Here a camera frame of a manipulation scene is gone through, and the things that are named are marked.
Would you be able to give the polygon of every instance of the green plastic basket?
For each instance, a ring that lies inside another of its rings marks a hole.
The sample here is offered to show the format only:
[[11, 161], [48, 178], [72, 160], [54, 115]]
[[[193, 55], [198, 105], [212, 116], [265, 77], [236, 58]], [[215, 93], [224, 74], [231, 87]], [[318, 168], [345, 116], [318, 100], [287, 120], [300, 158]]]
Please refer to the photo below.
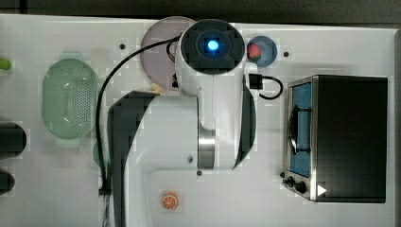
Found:
[[60, 139], [74, 140], [95, 124], [97, 75], [83, 61], [66, 59], [53, 64], [44, 77], [42, 118]]

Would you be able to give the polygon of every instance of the oven glass window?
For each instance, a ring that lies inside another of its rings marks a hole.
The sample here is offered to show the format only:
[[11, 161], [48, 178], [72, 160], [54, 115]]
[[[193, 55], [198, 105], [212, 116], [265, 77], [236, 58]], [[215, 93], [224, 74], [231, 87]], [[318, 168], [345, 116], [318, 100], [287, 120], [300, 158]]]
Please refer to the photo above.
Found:
[[292, 87], [292, 106], [290, 130], [292, 139], [290, 147], [291, 172], [305, 177], [310, 175], [310, 116], [312, 109], [312, 85], [305, 83]]

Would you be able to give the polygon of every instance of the blue light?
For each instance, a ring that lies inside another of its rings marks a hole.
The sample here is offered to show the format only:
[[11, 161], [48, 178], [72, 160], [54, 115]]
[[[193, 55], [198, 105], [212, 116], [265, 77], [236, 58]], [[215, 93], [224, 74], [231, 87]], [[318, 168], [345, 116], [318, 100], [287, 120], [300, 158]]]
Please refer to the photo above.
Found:
[[209, 48], [209, 50], [215, 51], [218, 49], [218, 42], [214, 40], [209, 41], [209, 43], [207, 43], [207, 47]]

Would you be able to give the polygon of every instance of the red object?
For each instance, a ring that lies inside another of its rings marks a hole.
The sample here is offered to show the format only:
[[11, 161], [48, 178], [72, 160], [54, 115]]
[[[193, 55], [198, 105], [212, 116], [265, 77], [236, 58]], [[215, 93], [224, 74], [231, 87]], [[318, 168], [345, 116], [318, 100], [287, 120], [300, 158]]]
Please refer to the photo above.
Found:
[[248, 59], [250, 61], [258, 61], [262, 57], [262, 50], [257, 44], [248, 45]]

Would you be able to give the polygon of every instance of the black cable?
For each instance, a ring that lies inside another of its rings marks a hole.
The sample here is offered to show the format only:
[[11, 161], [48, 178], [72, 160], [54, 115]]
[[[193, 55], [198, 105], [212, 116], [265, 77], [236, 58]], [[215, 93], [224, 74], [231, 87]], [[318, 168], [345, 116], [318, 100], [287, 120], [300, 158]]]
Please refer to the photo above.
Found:
[[99, 91], [99, 95], [97, 98], [97, 104], [96, 104], [96, 140], [97, 140], [97, 150], [99, 152], [99, 160], [100, 160], [100, 171], [101, 171], [101, 179], [102, 179], [102, 186], [99, 189], [99, 194], [100, 195], [110, 195], [112, 194], [111, 191], [111, 174], [109, 174], [108, 176], [106, 176], [106, 169], [105, 169], [105, 165], [104, 165], [104, 159], [103, 159], [103, 148], [102, 148], [102, 143], [101, 143], [101, 138], [100, 138], [100, 108], [101, 108], [101, 99], [103, 98], [103, 94], [104, 91], [106, 89], [107, 84], [109, 83], [110, 79], [112, 79], [112, 77], [114, 76], [114, 74], [117, 72], [118, 69], [121, 68], [121, 66], [123, 66], [123, 64], [125, 64], [127, 61], [129, 61], [131, 58], [135, 57], [136, 55], [151, 49], [154, 46], [158, 46], [161, 44], [169, 44], [169, 43], [173, 43], [176, 41], [180, 40], [180, 36], [177, 36], [173, 39], [169, 39], [169, 40], [165, 40], [165, 41], [160, 41], [157, 42], [155, 44], [150, 44], [148, 46], [145, 46], [135, 52], [133, 52], [132, 54], [130, 54], [127, 58], [125, 58], [123, 61], [121, 61], [114, 69], [113, 71], [110, 73], [109, 76], [106, 77], [106, 80], [104, 81], [103, 85], [101, 86], [101, 89]]
[[278, 92], [277, 95], [272, 96], [272, 97], [264, 96], [264, 95], [262, 95], [262, 94], [259, 93], [259, 96], [260, 96], [260, 97], [265, 98], [265, 99], [267, 99], [267, 100], [274, 100], [274, 99], [276, 99], [277, 97], [279, 97], [279, 96], [283, 93], [283, 88], [284, 88], [284, 86], [283, 86], [283, 82], [281, 82], [280, 79], [277, 79], [277, 78], [274, 78], [274, 77], [269, 77], [269, 76], [262, 76], [262, 78], [263, 78], [263, 79], [271, 79], [271, 80], [273, 80], [273, 81], [276, 81], [276, 82], [280, 85], [280, 91]]
[[174, 56], [173, 54], [171, 54], [171, 52], [170, 52], [170, 47], [171, 47], [171, 45], [172, 45], [173, 43], [174, 43], [174, 41], [171, 41], [171, 42], [169, 42], [169, 43], [167, 44], [166, 53], [167, 53], [167, 55], [168, 55], [168, 58], [171, 59], [171, 61], [175, 62], [175, 56]]

